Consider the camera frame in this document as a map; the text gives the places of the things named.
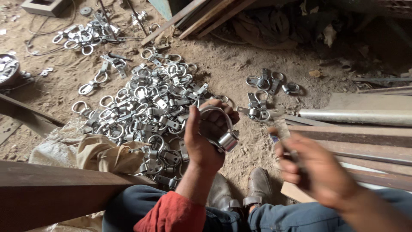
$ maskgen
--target galvanized pipe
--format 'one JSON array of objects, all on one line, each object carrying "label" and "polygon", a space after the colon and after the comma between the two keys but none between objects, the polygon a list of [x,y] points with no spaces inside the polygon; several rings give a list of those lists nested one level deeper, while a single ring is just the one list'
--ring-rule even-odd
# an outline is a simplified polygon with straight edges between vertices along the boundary
[{"label": "galvanized pipe", "polygon": [[410,110],[302,109],[299,115],[318,121],[412,126]]}]

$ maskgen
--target person's right hand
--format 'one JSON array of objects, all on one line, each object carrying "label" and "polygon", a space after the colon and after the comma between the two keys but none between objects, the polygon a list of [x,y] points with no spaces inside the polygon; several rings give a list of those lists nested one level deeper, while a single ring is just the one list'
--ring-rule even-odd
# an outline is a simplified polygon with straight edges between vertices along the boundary
[{"label": "person's right hand", "polygon": [[[289,150],[296,150],[309,174],[309,190],[304,191],[320,204],[334,209],[359,194],[364,188],[359,186],[348,172],[338,163],[333,154],[315,141],[292,133],[283,141]],[[298,166],[284,158],[283,146],[275,146],[280,158],[282,177],[285,181],[299,186],[301,177]]]}]

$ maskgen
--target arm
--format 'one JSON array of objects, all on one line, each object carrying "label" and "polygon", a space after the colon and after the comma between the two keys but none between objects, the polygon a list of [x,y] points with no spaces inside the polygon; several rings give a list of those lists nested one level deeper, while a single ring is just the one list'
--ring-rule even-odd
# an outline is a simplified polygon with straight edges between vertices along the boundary
[{"label": "arm", "polygon": [[[224,109],[234,124],[239,121],[238,113],[233,112],[231,107],[220,100],[210,100],[201,107],[208,104]],[[190,161],[185,175],[176,191],[162,196],[153,209],[134,226],[135,232],[202,231],[206,221],[204,206],[213,179],[225,161],[225,154],[218,153],[214,146],[199,134],[199,121],[202,121],[202,124],[208,123],[205,134],[219,137],[225,132],[222,123],[226,121],[220,117],[220,113],[207,114],[201,120],[198,109],[194,105],[190,106],[184,137]]]},{"label": "arm", "polygon": [[[303,190],[320,204],[335,209],[354,230],[404,232],[412,228],[412,220],[374,192],[359,186],[333,154],[321,145],[298,134],[293,134],[283,145],[296,150],[307,169],[310,187]],[[280,144],[275,145],[275,149],[284,180],[299,186],[298,167],[284,159]]]}]

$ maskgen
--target blue jeans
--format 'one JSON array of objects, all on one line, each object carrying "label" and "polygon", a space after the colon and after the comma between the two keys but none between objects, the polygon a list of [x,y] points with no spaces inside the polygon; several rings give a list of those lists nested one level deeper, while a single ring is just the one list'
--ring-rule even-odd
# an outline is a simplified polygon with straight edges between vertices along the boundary
[{"label": "blue jeans", "polygon": [[[395,189],[375,191],[381,198],[412,218],[412,194]],[[132,232],[166,192],[135,185],[115,197],[107,206],[103,217],[103,232]],[[236,212],[206,207],[204,232],[348,232],[352,229],[330,208],[319,203],[291,206],[264,204],[250,213],[247,222]]]}]

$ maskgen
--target person's left hand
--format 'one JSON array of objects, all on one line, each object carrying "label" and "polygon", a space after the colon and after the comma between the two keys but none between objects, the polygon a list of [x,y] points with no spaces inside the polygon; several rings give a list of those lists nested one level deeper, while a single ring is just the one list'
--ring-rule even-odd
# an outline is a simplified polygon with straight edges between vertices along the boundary
[{"label": "person's left hand", "polygon": [[[213,99],[203,103],[200,108],[207,105],[222,108],[232,119],[233,124],[239,121],[239,113],[233,111],[228,104]],[[197,168],[214,175],[223,166],[225,154],[219,153],[204,136],[215,141],[220,138],[228,130],[226,119],[218,111],[206,112],[201,117],[194,105],[190,106],[189,111],[184,141],[190,157],[190,165],[196,165]]]}]

